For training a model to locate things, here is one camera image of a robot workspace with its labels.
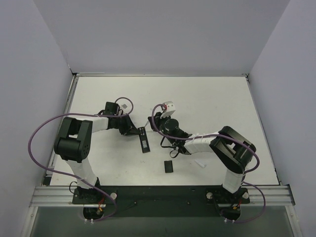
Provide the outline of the black remote control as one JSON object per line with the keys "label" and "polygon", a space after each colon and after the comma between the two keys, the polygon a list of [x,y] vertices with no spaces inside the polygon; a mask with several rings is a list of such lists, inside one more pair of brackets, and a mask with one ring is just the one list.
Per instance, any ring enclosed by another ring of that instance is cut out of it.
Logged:
{"label": "black remote control", "polygon": [[149,142],[148,142],[148,137],[146,134],[145,127],[138,128],[138,131],[139,131],[139,139],[140,139],[142,153],[150,152],[150,147],[149,147]]}

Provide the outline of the black battery cover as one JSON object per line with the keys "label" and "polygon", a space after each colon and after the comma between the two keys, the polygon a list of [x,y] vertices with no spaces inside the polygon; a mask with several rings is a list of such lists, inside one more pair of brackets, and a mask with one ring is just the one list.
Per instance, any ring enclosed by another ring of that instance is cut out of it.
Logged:
{"label": "black battery cover", "polygon": [[165,170],[165,173],[172,173],[173,172],[173,163],[171,160],[164,161],[164,170]]}

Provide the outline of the white battery cover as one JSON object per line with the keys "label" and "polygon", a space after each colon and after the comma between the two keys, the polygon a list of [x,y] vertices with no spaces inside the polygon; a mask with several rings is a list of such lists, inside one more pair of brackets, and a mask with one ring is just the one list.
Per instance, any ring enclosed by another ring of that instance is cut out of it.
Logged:
{"label": "white battery cover", "polygon": [[204,162],[201,161],[201,160],[196,159],[195,162],[196,162],[196,164],[198,164],[201,168],[205,168],[205,167],[207,166],[207,164],[204,163]]}

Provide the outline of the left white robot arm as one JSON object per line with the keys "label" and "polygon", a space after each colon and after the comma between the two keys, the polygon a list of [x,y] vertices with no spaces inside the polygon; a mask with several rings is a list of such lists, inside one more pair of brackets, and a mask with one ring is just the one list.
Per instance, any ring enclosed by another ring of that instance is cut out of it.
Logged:
{"label": "left white robot arm", "polygon": [[77,180],[76,196],[90,203],[104,199],[98,177],[94,174],[88,155],[92,134],[117,129],[123,136],[138,135],[129,114],[133,105],[106,102],[105,108],[90,119],[66,117],[54,144],[54,151],[71,168]]}

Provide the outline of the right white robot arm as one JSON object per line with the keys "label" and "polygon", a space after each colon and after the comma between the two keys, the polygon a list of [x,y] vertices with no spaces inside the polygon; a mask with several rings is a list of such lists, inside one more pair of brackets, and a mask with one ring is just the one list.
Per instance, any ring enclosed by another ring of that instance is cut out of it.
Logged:
{"label": "right white robot arm", "polygon": [[223,188],[231,194],[239,190],[252,153],[256,152],[256,147],[241,134],[230,126],[215,134],[189,134],[180,128],[178,120],[163,118],[160,112],[148,117],[148,121],[153,131],[163,134],[162,141],[169,141],[168,147],[177,155],[214,153],[227,169]]}

